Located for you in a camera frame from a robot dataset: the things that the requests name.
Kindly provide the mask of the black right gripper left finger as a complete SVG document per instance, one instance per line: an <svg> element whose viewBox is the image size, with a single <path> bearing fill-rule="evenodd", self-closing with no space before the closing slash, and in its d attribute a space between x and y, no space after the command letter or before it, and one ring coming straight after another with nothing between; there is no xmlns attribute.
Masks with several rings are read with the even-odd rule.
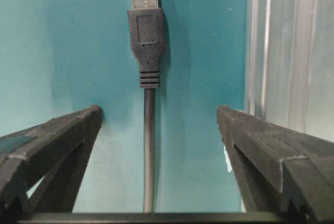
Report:
<svg viewBox="0 0 334 224"><path fill-rule="evenodd" d="M1 216L71 213L102 125L92 105L1 137Z"/></svg>

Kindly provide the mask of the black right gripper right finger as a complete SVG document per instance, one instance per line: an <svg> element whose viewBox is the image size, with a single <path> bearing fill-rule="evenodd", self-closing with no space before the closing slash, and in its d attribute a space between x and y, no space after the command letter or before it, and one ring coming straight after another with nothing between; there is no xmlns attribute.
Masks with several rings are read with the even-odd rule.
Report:
<svg viewBox="0 0 334 224"><path fill-rule="evenodd" d="M217 124L247 212L333 220L333 143L225 105Z"/></svg>

